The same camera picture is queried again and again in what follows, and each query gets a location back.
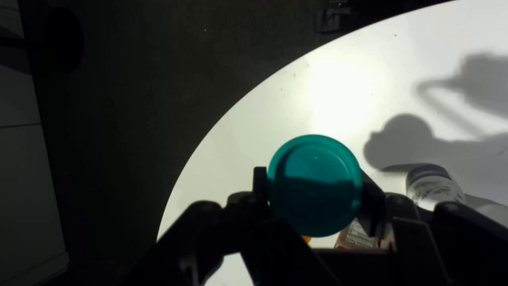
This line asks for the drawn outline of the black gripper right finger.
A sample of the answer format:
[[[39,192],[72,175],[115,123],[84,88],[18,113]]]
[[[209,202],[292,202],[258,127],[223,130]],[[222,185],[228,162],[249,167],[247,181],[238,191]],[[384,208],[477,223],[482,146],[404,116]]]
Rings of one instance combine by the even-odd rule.
[[[390,226],[395,243],[384,251],[339,250],[344,286],[506,286],[508,232],[501,223],[466,200],[426,212],[406,192],[361,183],[358,223],[369,237]]]

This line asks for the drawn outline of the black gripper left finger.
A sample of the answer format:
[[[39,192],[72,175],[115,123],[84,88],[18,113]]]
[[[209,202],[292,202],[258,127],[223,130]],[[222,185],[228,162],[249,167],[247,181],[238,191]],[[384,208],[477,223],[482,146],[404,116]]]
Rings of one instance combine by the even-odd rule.
[[[190,204],[118,286],[204,286],[230,254],[239,254],[255,286],[328,286],[322,261],[268,208],[265,167],[252,189],[220,207]]]

